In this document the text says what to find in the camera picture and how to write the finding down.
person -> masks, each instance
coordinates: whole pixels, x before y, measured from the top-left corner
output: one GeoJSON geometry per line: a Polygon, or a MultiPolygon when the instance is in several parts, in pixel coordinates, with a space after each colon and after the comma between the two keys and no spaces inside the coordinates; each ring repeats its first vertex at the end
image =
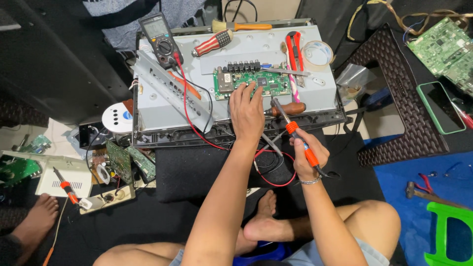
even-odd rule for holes
{"type": "Polygon", "coordinates": [[[47,193],[41,194],[13,232],[0,237],[0,265],[23,265],[54,225],[58,207],[55,197],[47,193]]]}
{"type": "MultiPolygon", "coordinates": [[[[400,233],[400,219],[389,204],[363,201],[335,208],[323,181],[301,184],[308,216],[276,220],[276,195],[269,190],[258,203],[258,212],[247,225],[243,218],[250,168],[263,133],[264,115],[259,87],[240,85],[229,99],[236,141],[222,170],[205,198],[185,247],[175,243],[128,244],[111,248],[94,266],[230,266],[234,256],[252,251],[258,240],[310,239],[283,262],[258,265],[388,266],[400,233]]],[[[320,166],[329,152],[311,134],[297,129],[317,156],[320,166]]],[[[290,139],[296,158],[294,169],[302,181],[318,180],[304,155],[302,141],[290,139]]]]}

red pliers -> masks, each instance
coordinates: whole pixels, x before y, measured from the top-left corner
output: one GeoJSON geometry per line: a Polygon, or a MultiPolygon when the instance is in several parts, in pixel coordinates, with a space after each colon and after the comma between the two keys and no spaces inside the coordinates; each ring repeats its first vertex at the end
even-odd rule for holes
{"type": "Polygon", "coordinates": [[[438,197],[438,195],[434,193],[434,189],[430,186],[429,178],[426,175],[421,174],[421,173],[419,173],[419,176],[424,180],[425,187],[421,187],[419,186],[419,184],[414,183],[415,187],[429,193],[432,196],[438,197]]]}

hammer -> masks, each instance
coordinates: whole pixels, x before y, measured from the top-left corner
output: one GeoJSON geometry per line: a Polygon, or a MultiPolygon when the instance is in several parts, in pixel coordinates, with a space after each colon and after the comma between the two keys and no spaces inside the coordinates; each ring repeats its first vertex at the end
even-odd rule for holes
{"type": "Polygon", "coordinates": [[[430,200],[430,201],[433,201],[433,202],[437,202],[437,203],[449,205],[449,206],[452,206],[452,207],[456,207],[456,208],[471,211],[471,209],[466,207],[466,206],[456,204],[454,202],[444,200],[440,197],[433,196],[433,195],[430,195],[428,193],[424,193],[424,192],[415,190],[415,182],[413,182],[413,181],[407,182],[407,187],[406,187],[405,191],[406,191],[406,198],[408,198],[408,199],[412,199],[412,196],[417,196],[417,197],[421,197],[421,198],[424,198],[424,199],[427,199],[427,200],[430,200]]]}

toothbrush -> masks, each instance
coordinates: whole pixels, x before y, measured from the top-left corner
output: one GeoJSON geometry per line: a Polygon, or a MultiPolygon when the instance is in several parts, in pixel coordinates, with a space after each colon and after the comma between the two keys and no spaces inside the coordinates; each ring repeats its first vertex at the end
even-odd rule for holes
{"type": "MultiPolygon", "coordinates": [[[[286,54],[286,64],[287,64],[286,68],[288,70],[292,70],[291,65],[289,65],[289,52],[288,52],[288,47],[286,46],[286,43],[281,42],[280,48],[281,48],[281,51],[286,54]]],[[[296,80],[294,79],[294,76],[292,74],[289,74],[289,84],[291,86],[292,95],[294,96],[294,101],[296,103],[300,103],[296,80]]]]}

metal bracket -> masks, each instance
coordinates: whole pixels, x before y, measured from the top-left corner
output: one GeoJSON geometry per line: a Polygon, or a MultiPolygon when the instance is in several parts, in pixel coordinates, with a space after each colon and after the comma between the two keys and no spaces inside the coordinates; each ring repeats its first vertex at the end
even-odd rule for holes
{"type": "MultiPolygon", "coordinates": [[[[139,79],[145,80],[150,86],[166,99],[179,113],[185,117],[184,111],[184,86],[176,82],[156,60],[152,59],[146,52],[137,51],[136,63],[131,67],[139,79]]],[[[207,103],[203,103],[194,94],[186,93],[187,114],[192,123],[203,132],[210,111],[207,103]]]]}

